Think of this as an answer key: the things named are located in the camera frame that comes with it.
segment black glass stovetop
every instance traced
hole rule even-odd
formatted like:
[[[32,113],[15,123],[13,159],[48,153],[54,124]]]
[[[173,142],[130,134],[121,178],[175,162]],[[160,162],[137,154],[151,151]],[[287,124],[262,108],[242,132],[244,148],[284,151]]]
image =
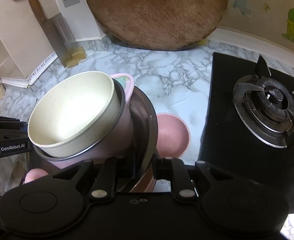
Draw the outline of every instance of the black glass stovetop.
[[[255,62],[214,53],[199,160],[280,190],[294,212],[294,147],[274,148],[259,140],[242,122],[232,102],[235,83],[243,76],[255,74],[255,66]],[[294,91],[294,77],[270,71],[271,78]]]

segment gas stove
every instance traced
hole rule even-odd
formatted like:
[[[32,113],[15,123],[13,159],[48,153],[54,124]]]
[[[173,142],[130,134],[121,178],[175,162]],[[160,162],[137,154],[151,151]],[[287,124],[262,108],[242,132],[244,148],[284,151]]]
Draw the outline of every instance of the gas stove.
[[[241,77],[234,86],[233,102],[239,117],[264,143],[276,148],[294,146],[294,91],[290,93],[271,78],[262,56],[255,73]]]
[[[281,191],[294,212],[294,78],[214,53],[199,160]]]

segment pink bowl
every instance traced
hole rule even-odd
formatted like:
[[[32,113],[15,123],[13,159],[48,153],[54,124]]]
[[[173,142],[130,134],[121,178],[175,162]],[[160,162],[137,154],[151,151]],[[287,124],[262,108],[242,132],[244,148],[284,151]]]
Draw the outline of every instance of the pink bowl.
[[[190,132],[186,123],[173,114],[157,114],[157,150],[162,158],[181,157],[189,147]]]
[[[48,175],[48,173],[43,169],[32,169],[26,174],[25,183],[29,183],[46,175]]]

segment cleaver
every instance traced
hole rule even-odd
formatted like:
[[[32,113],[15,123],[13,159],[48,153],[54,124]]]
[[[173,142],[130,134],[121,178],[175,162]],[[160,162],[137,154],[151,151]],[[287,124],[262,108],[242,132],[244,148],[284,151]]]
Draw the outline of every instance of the cleaver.
[[[67,67],[67,62],[73,59],[72,53],[66,47],[66,44],[61,37],[53,19],[46,18],[39,0],[29,0],[29,4],[50,45],[53,47],[55,53],[60,59],[60,62],[63,64],[64,67]]]

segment marble countertop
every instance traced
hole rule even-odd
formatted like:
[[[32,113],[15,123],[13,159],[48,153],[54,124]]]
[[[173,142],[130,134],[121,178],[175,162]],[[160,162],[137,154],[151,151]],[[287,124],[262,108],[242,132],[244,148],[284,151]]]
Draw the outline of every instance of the marble countertop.
[[[194,165],[206,120],[213,52],[251,61],[257,61],[259,57],[258,53],[215,41],[173,52],[137,49],[109,37],[103,41],[105,52],[93,53],[76,67],[65,69],[57,59],[29,89],[7,86],[5,97],[0,101],[0,115],[28,121],[37,100],[62,80],[80,72],[129,73],[134,77],[135,85],[149,97],[156,113],[172,113],[186,122],[191,133],[191,144],[181,159],[185,164]],[[294,76],[294,68],[267,56],[264,58],[269,67]],[[19,157],[0,159],[1,194],[6,190],[12,166],[17,161],[23,163],[24,160]],[[154,189],[169,190],[167,181],[158,181]],[[294,214],[288,216],[282,233],[288,239],[294,239]]]

